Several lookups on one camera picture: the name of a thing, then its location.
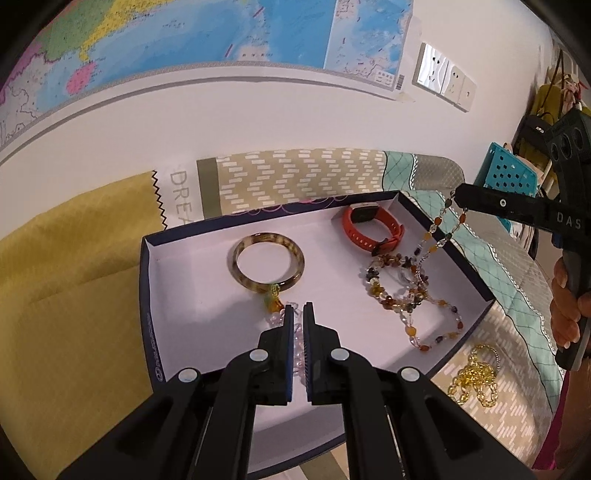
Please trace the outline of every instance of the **gold chain necklace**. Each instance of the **gold chain necklace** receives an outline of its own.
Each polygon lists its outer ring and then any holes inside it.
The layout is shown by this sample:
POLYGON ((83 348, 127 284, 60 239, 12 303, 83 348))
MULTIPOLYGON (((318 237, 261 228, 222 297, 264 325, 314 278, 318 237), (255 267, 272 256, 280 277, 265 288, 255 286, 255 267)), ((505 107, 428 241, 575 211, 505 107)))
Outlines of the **gold chain necklace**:
POLYGON ((458 405, 464 405, 470 398, 470 389, 476 392, 476 398, 485 408, 491 408, 496 405, 499 398, 499 392, 496 386, 496 376, 501 369, 501 360, 496 349, 485 343, 476 345, 468 355, 468 364, 462 368, 452 380, 452 384, 447 389, 447 395, 456 401, 458 405), (478 353, 481 350, 488 349, 495 354, 496 369, 486 362, 478 361, 478 353), (485 388, 489 388, 490 399, 486 398, 485 388), (460 398, 456 397, 457 389, 462 391, 460 398))

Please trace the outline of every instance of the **human hand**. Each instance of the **human hand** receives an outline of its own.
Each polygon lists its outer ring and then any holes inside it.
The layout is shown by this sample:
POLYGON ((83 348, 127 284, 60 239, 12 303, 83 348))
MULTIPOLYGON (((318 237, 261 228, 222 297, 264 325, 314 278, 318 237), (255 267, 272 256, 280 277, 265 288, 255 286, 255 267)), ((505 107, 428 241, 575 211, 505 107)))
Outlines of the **human hand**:
POLYGON ((554 266, 554 279, 552 280, 552 296, 550 313, 552 320, 552 335, 556 344, 568 348, 571 342, 578 342, 580 338, 579 325, 581 318, 591 317, 591 293, 582 295, 578 300, 566 288, 567 283, 566 267, 562 258, 554 266))

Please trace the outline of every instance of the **world map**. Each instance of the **world map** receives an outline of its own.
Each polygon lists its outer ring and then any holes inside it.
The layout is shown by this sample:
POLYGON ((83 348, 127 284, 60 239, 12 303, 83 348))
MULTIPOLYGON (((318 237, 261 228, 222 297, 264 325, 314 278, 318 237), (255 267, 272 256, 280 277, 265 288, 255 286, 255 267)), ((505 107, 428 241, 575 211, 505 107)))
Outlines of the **world map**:
POLYGON ((44 114, 153 70, 244 61, 393 90, 413 0, 74 0, 0 90, 0 150, 44 114))

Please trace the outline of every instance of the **yellow fabric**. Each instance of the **yellow fabric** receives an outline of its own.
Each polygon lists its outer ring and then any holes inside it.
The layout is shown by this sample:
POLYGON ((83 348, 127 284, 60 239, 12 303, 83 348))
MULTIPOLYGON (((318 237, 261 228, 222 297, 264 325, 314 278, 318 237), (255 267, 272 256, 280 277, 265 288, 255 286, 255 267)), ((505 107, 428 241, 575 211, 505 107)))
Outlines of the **yellow fabric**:
POLYGON ((151 394, 138 309, 151 173, 84 193, 0 241, 0 424, 53 480, 151 394))

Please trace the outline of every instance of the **wall socket panel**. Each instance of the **wall socket panel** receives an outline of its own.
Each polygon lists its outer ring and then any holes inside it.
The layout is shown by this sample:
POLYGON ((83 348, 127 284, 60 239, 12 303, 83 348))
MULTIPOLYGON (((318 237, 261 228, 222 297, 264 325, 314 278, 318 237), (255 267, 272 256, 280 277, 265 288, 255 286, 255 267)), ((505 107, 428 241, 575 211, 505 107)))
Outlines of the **wall socket panel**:
POLYGON ((423 43, 418 57, 414 83, 430 92, 440 94, 449 60, 440 51, 423 43))
POLYGON ((451 103, 456 105, 460 101, 460 93, 465 79, 466 75, 464 72, 462 72, 457 65, 450 62, 443 80, 441 94, 451 103))
POLYGON ((441 96, 469 112, 476 96, 476 84, 441 51, 428 43, 421 45, 413 83, 441 96))

